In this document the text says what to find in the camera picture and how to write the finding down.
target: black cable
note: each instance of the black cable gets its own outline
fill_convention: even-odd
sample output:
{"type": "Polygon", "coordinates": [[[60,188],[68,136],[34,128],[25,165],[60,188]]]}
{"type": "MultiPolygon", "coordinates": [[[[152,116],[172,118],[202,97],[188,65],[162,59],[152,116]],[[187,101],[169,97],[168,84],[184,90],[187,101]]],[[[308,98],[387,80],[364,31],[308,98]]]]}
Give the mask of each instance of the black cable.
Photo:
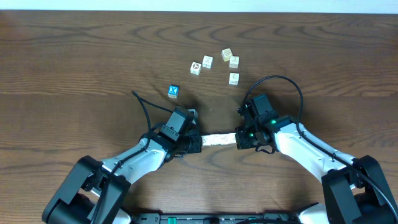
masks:
{"type": "Polygon", "coordinates": [[[154,103],[151,103],[151,102],[149,102],[149,101],[147,101],[147,100],[144,100],[144,99],[142,99],[142,98],[141,98],[141,100],[142,100],[143,102],[145,102],[145,103],[147,103],[147,104],[151,105],[151,106],[154,106],[154,107],[158,108],[158,109],[161,109],[161,110],[164,110],[164,111],[167,111],[167,112],[173,113],[173,111],[172,111],[172,110],[169,110],[169,109],[167,109],[167,108],[164,108],[164,107],[162,107],[162,106],[158,106],[158,105],[156,105],[156,104],[154,104],[154,103]]]}
{"type": "Polygon", "coordinates": [[[394,220],[396,221],[396,223],[398,222],[398,214],[397,211],[395,210],[394,206],[392,205],[392,203],[390,202],[390,200],[388,200],[387,196],[380,190],[380,188],[377,186],[377,184],[369,177],[367,177],[366,175],[364,175],[360,170],[356,169],[355,167],[353,167],[350,163],[344,161],[342,158],[338,157],[335,153],[331,153],[329,151],[327,151],[326,149],[320,147],[318,144],[314,143],[313,141],[311,141],[308,137],[306,137],[306,135],[300,130],[300,119],[301,119],[301,115],[303,112],[303,107],[304,107],[304,98],[303,98],[303,93],[301,92],[300,87],[291,79],[284,77],[282,75],[271,75],[265,78],[260,79],[259,81],[257,81],[255,84],[253,84],[252,87],[250,87],[249,91],[246,93],[246,96],[243,99],[242,105],[239,109],[239,113],[242,112],[243,107],[244,107],[244,103],[246,102],[251,90],[256,87],[258,84],[260,84],[261,82],[268,80],[270,78],[282,78],[284,80],[287,80],[289,82],[291,82],[291,84],[294,85],[294,87],[296,87],[298,94],[300,95],[300,109],[298,111],[298,116],[297,116],[297,121],[296,121],[296,128],[297,128],[297,132],[299,134],[300,137],[303,137],[308,143],[310,143],[311,145],[313,145],[314,147],[316,147],[317,149],[321,150],[321,152],[325,153],[326,155],[330,156],[332,159],[335,159],[336,161],[342,163],[343,165],[345,165],[346,167],[348,167],[349,169],[351,169],[353,172],[355,172],[356,174],[358,174],[358,176],[360,178],[362,178],[365,182],[367,182],[370,186],[373,187],[373,189],[377,192],[379,192],[379,194],[381,195],[381,197],[386,201],[388,207],[390,208],[391,212],[392,212],[392,216],[394,216],[394,220]]]}
{"type": "Polygon", "coordinates": [[[265,149],[260,149],[260,147],[261,146],[257,146],[255,151],[256,152],[265,152],[266,154],[270,154],[270,155],[272,155],[272,154],[274,154],[276,152],[276,150],[274,148],[272,148],[271,152],[269,152],[269,151],[267,151],[265,149]]]}
{"type": "Polygon", "coordinates": [[[256,219],[256,220],[245,220],[235,224],[253,224],[253,223],[263,223],[263,224],[300,224],[300,222],[295,221],[284,221],[284,220],[270,220],[270,219],[256,219]]]}
{"type": "MultiPolygon", "coordinates": [[[[151,127],[150,127],[149,114],[148,114],[147,108],[145,107],[145,105],[144,105],[143,102],[142,102],[143,100],[139,97],[139,95],[138,95],[135,91],[132,91],[131,93],[138,99],[138,101],[140,102],[140,104],[141,104],[141,106],[142,106],[142,110],[144,110],[145,117],[147,118],[147,124],[148,124],[148,132],[147,132],[147,134],[149,134],[151,131],[154,131],[154,130],[157,129],[159,126],[161,126],[162,123],[156,124],[153,128],[151,128],[151,127]]],[[[91,224],[95,224],[95,221],[96,221],[97,216],[98,216],[98,212],[100,211],[102,202],[103,202],[103,200],[104,200],[104,198],[105,198],[105,195],[106,195],[106,193],[107,193],[107,191],[108,191],[108,188],[109,188],[109,185],[110,185],[110,183],[111,183],[111,179],[113,178],[114,173],[115,173],[126,161],[128,161],[129,159],[133,158],[134,156],[136,156],[136,155],[142,153],[143,151],[145,151],[145,150],[148,148],[149,142],[150,142],[150,138],[148,138],[148,136],[146,136],[146,137],[147,137],[147,143],[146,143],[146,145],[145,145],[144,147],[142,147],[140,150],[136,151],[135,153],[133,153],[133,154],[131,154],[131,155],[128,155],[128,156],[125,157],[124,159],[119,160],[118,163],[115,165],[115,167],[113,167],[113,169],[112,169],[110,175],[108,175],[108,179],[107,179],[106,182],[105,182],[104,189],[102,190],[101,195],[99,196],[97,205],[96,205],[95,210],[94,210],[94,213],[93,213],[93,217],[92,217],[91,222],[90,222],[91,224]]]]}
{"type": "Polygon", "coordinates": [[[138,95],[134,90],[133,90],[131,93],[132,93],[135,97],[137,97],[139,103],[141,104],[142,110],[144,110],[145,117],[147,118],[148,131],[150,131],[150,120],[149,120],[149,114],[148,114],[147,108],[145,107],[144,103],[142,102],[141,97],[139,97],[139,95],[138,95]]]}

